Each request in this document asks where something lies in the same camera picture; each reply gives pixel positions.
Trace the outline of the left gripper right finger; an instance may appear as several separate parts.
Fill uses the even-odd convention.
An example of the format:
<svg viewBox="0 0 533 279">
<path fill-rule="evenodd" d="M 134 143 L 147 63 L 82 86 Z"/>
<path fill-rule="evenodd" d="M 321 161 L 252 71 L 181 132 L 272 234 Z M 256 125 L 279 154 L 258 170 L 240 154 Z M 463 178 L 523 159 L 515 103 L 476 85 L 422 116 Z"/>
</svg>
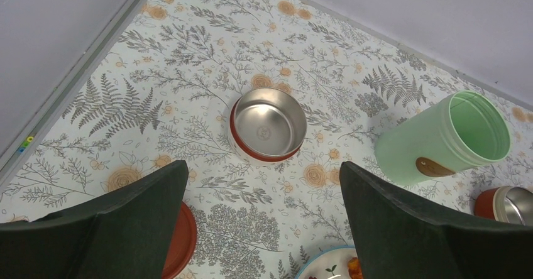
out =
<svg viewBox="0 0 533 279">
<path fill-rule="evenodd" d="M 346 214 L 365 278 L 531 278 L 532 228 L 450 209 L 341 165 Z"/>
</svg>

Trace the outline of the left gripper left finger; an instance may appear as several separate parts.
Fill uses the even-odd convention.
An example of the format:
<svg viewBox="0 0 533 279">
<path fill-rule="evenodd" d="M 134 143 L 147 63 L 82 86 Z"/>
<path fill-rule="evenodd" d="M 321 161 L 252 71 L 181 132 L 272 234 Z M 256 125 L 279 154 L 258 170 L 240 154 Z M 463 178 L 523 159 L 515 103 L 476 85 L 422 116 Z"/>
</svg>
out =
<svg viewBox="0 0 533 279">
<path fill-rule="evenodd" d="M 188 168 L 174 161 L 110 193 L 1 225 L 2 278 L 161 278 Z"/>
</svg>

